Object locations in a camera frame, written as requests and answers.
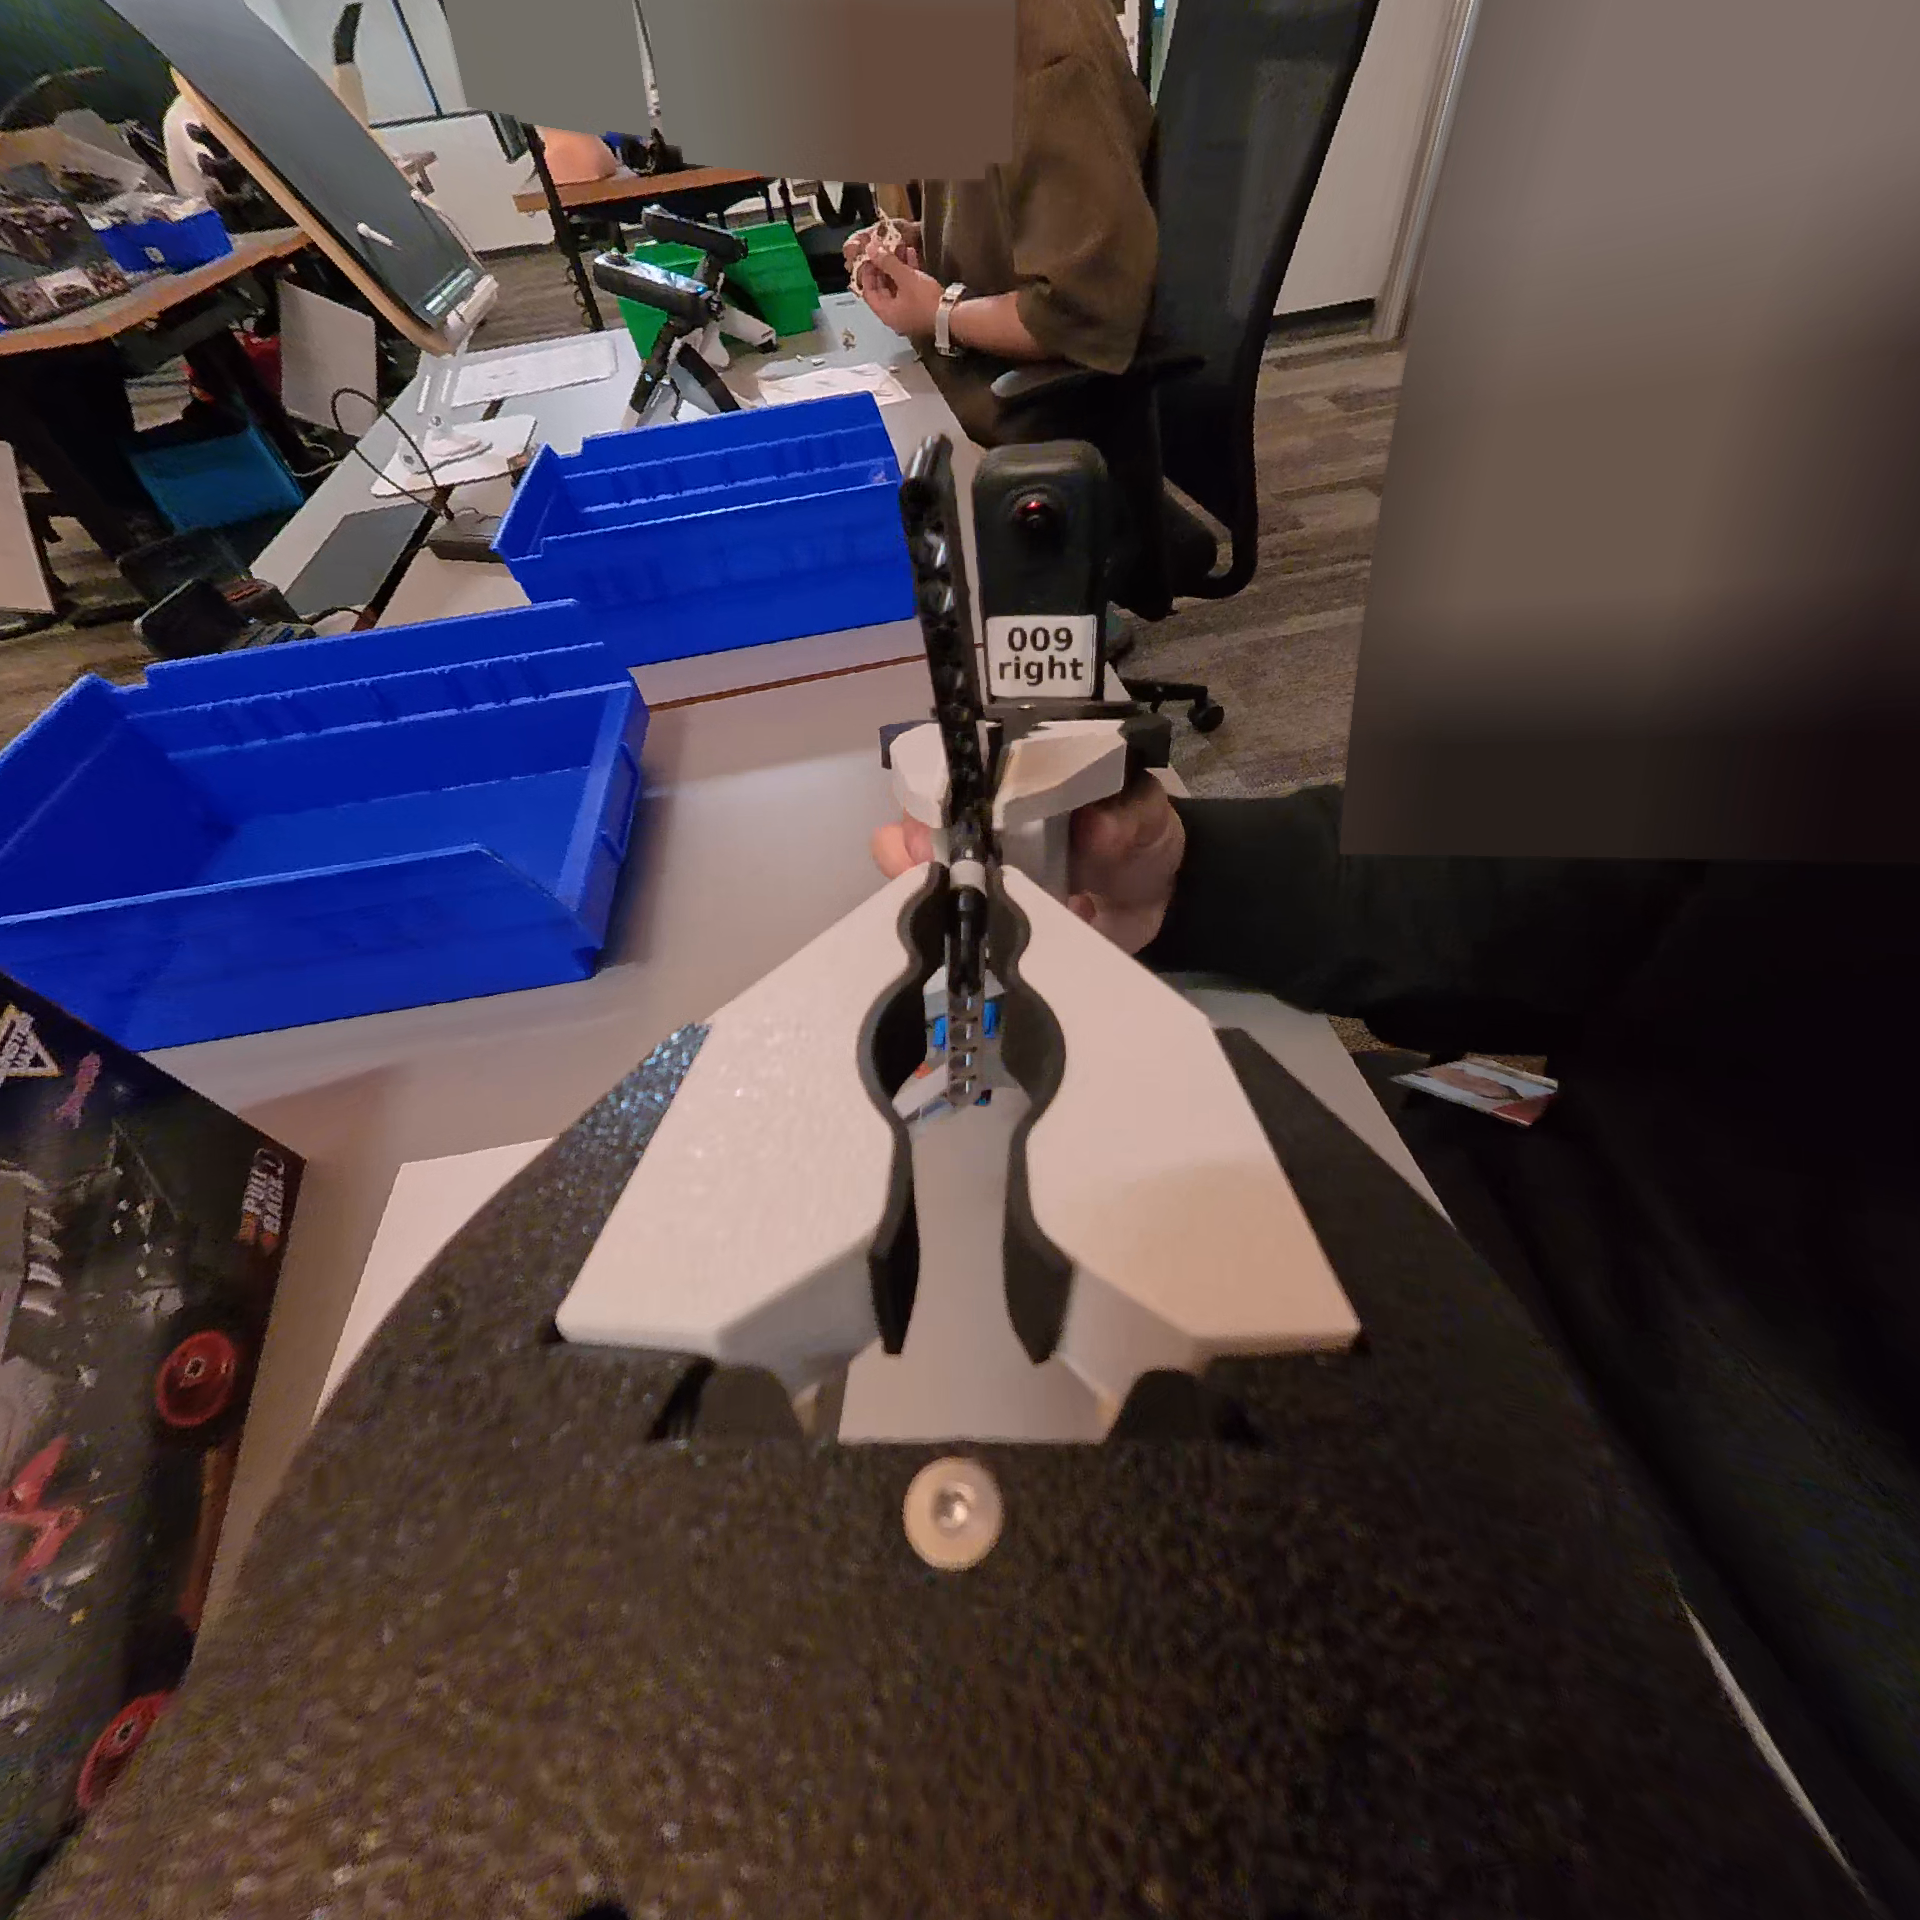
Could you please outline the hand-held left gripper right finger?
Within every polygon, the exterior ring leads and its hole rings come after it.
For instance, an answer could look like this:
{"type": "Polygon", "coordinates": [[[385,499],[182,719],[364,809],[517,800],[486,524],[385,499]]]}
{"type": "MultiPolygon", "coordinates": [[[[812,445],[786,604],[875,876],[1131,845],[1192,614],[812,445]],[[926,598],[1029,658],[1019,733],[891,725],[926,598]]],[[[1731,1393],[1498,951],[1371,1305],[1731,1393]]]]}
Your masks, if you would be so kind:
{"type": "Polygon", "coordinates": [[[1337,1355],[1362,1322],[1219,1032],[1032,880],[993,897],[1000,1055],[1027,1098],[1005,1189],[1005,1308],[1099,1432],[1149,1375],[1337,1355]]]}

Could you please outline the long black toy beam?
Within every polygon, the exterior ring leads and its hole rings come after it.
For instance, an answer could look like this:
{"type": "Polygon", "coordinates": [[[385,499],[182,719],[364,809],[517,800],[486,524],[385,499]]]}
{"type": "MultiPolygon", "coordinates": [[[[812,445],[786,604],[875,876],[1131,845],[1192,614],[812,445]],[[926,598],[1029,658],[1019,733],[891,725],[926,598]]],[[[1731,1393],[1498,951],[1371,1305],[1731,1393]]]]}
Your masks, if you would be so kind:
{"type": "Polygon", "coordinates": [[[951,442],[928,435],[899,482],[915,612],[951,773],[951,861],[991,863],[991,746],[979,682],[970,567],[951,470],[951,442]]]}

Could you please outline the white instruction booklet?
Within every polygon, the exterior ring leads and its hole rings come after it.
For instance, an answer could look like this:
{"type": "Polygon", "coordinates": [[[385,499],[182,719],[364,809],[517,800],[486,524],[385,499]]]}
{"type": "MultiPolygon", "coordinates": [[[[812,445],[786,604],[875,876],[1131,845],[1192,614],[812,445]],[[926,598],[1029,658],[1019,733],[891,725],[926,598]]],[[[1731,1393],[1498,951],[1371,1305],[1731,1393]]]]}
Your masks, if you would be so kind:
{"type": "Polygon", "coordinates": [[[403,1294],[444,1243],[552,1140],[534,1137],[396,1168],[341,1341],[320,1385],[322,1412],[403,1294]]]}

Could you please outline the idle hand-held gripper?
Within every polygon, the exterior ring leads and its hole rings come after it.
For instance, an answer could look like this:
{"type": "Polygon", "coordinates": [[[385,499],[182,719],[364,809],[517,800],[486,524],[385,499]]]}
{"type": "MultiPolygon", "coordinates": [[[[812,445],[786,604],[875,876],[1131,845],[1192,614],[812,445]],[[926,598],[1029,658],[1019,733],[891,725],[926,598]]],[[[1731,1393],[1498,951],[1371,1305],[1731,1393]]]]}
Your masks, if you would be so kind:
{"type": "Polygon", "coordinates": [[[705,396],[713,414],[740,411],[744,401],[707,363],[703,344],[723,331],[751,347],[778,340],[770,325],[733,306],[723,290],[729,269],[749,257],[747,239],[665,204],[647,204],[641,222],[653,240],[696,250],[696,269],[682,275],[618,253],[602,253],[592,262],[590,277],[599,290],[647,306],[661,319],[632,392],[634,423],[675,420],[689,392],[705,396]]]}

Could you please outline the black flat pad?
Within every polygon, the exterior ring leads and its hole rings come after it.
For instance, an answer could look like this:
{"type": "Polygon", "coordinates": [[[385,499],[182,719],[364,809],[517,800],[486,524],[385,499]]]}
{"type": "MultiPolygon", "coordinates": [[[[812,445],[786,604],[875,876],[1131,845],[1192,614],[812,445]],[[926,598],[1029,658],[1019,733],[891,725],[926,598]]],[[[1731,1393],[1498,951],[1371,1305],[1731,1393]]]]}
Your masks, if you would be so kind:
{"type": "Polygon", "coordinates": [[[412,497],[378,499],[347,514],[281,588],[287,605],[306,623],[365,610],[419,550],[430,521],[433,508],[412,497]]]}

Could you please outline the red white printed card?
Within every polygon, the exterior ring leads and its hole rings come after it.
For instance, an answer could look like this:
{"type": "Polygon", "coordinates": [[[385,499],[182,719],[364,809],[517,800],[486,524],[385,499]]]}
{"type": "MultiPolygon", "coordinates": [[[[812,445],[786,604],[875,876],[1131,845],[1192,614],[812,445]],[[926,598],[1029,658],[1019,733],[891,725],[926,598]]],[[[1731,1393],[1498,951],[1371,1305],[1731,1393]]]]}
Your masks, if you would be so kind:
{"type": "Polygon", "coordinates": [[[1512,1068],[1490,1057],[1431,1060],[1392,1074],[1404,1091],[1435,1098],[1514,1126],[1543,1117],[1559,1083],[1525,1068],[1512,1068]]]}

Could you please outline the small blue bin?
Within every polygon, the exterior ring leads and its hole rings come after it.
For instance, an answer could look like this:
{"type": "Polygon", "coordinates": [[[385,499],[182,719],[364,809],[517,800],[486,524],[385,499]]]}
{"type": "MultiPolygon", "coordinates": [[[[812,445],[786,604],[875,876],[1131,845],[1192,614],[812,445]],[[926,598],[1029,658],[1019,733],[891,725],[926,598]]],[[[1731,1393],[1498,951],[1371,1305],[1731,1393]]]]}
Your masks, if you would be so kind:
{"type": "Polygon", "coordinates": [[[181,275],[234,253],[228,224],[206,203],[149,197],[98,206],[89,222],[108,258],[127,275],[181,275]]]}

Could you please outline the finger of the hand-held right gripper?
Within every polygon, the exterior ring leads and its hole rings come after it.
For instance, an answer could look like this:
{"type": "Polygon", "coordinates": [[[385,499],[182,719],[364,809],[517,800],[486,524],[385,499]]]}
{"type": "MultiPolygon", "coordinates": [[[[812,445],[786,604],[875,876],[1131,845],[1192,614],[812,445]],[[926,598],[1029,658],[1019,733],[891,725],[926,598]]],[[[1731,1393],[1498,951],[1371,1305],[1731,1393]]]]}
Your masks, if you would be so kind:
{"type": "Polygon", "coordinates": [[[1073,816],[1130,782],[1121,724],[1040,724],[1005,746],[996,774],[996,845],[1050,899],[1068,902],[1073,816]]]}
{"type": "Polygon", "coordinates": [[[942,727],[913,724],[887,743],[887,768],[899,813],[928,836],[928,859],[951,859],[951,773],[942,727]]]}

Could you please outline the blue plastic bin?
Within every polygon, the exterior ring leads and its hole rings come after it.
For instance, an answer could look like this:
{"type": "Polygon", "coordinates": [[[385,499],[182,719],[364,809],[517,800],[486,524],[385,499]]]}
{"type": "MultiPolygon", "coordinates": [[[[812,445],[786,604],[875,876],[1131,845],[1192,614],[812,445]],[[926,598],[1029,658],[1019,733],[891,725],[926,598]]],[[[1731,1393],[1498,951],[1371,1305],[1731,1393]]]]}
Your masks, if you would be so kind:
{"type": "Polygon", "coordinates": [[[915,612],[899,459],[871,395],[543,445],[491,550],[629,667],[915,612]]]}
{"type": "Polygon", "coordinates": [[[576,604],[89,676],[4,748],[4,971],[145,1051],[588,978],[647,715],[576,604]]]}

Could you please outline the adjoining grey desk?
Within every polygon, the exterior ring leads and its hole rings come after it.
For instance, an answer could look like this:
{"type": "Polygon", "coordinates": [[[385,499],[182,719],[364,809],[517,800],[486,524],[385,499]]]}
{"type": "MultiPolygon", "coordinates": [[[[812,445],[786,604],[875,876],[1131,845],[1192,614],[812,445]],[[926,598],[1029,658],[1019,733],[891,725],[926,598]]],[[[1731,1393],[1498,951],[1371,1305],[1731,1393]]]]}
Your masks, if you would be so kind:
{"type": "MultiPolygon", "coordinates": [[[[899,372],[903,388],[913,396],[884,411],[899,454],[909,454],[913,438],[924,429],[949,429],[951,414],[944,401],[934,389],[928,377],[905,363],[903,347],[885,342],[864,316],[845,316],[844,319],[857,331],[860,344],[851,352],[830,347],[827,361],[887,363],[899,372]]],[[[507,414],[534,420],[528,436],[529,451],[539,451],[542,444],[574,451],[588,435],[624,423],[629,417],[626,401],[641,364],[634,344],[626,338],[616,340],[607,334],[605,347],[596,356],[602,361],[605,372],[596,383],[571,383],[558,389],[507,399],[503,408],[507,414]]],[[[383,408],[360,399],[356,392],[335,401],[342,435],[347,436],[347,453],[322,477],[300,514],[290,515],[276,539],[261,548],[258,559],[252,559],[252,574],[258,579],[270,580],[281,593],[290,593],[300,571],[342,518],[383,507],[371,494],[378,472],[392,459],[401,442],[401,429],[418,429],[427,418],[423,405],[435,399],[444,374],[454,366],[454,356],[423,356],[415,379],[396,399],[396,418],[389,418],[383,408]]],[[[345,605],[358,605],[371,626],[405,626],[525,604],[525,593],[503,564],[447,564],[423,548],[411,548],[396,556],[396,564],[382,579],[382,588],[385,589],[385,598],[371,588],[365,595],[347,595],[345,605]]],[[[770,642],[735,658],[641,667],[637,681],[651,701],[685,703],[707,697],[725,698],[735,691],[751,691],[767,684],[795,684],[807,677],[866,673],[877,667],[896,664],[924,664],[922,636],[915,619],[770,642]]]]}

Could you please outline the person's right forearm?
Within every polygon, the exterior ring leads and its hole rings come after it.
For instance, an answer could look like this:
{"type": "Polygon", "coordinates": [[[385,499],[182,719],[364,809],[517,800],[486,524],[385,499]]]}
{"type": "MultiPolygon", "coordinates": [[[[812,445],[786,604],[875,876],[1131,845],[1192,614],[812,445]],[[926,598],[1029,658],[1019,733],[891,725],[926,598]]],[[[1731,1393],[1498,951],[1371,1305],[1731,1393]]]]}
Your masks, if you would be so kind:
{"type": "Polygon", "coordinates": [[[1550,1015],[1508,968],[1517,876],[1485,857],[1340,849],[1344,791],[1178,800],[1185,851],[1141,960],[1357,1021],[1429,1057],[1543,1057],[1550,1015]]]}

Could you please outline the green plastic bin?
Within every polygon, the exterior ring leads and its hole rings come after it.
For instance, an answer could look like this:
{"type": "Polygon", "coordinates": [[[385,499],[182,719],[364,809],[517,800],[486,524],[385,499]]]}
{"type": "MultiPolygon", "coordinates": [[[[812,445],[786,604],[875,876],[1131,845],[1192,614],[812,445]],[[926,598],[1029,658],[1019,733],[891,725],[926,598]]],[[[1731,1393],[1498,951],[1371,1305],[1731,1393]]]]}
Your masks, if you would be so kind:
{"type": "MultiPolygon", "coordinates": [[[[736,311],[773,326],[779,340],[812,331],[820,294],[798,231],[786,221],[773,221],[733,228],[733,237],[744,244],[747,255],[723,269],[723,298],[736,311]]],[[[698,277],[703,258],[698,248],[671,240],[641,240],[626,257],[687,277],[698,277]]],[[[658,311],[619,298],[619,312],[636,347],[651,347],[655,342],[658,311]]]]}

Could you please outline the blue crate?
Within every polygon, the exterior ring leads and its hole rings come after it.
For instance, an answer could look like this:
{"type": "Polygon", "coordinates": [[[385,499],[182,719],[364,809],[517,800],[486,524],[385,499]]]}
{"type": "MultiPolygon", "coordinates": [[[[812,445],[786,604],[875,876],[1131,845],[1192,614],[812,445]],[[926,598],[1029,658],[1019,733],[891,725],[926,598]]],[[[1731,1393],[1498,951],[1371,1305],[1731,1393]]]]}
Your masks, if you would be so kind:
{"type": "Polygon", "coordinates": [[[133,435],[125,453],[154,508],[176,534],[290,515],[304,502],[300,479],[250,418],[213,433],[182,429],[174,420],[133,435]]]}

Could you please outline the person's body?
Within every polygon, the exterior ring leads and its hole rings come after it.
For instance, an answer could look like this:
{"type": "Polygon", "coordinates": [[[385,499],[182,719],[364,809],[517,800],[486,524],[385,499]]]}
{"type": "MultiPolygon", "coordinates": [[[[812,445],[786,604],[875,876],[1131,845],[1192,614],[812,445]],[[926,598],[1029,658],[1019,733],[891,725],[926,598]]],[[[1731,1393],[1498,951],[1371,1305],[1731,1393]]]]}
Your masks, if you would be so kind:
{"type": "Polygon", "coordinates": [[[1429,1140],[1829,1835],[1916,1916],[1916,866],[1331,857],[1329,1011],[1540,1057],[1429,1140]]]}

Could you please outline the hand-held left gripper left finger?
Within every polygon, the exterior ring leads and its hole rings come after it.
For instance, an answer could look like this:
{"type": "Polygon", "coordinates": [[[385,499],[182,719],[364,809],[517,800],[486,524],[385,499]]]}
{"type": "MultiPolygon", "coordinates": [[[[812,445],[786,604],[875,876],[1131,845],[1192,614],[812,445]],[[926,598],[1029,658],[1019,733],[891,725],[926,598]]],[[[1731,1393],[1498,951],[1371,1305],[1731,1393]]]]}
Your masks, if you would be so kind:
{"type": "Polygon", "coordinates": [[[705,1021],[557,1308],[590,1351],[779,1380],[841,1438],[851,1360],[899,1349],[920,1242],[892,1100],[924,1057],[928,876],[899,876],[705,1021]]]}

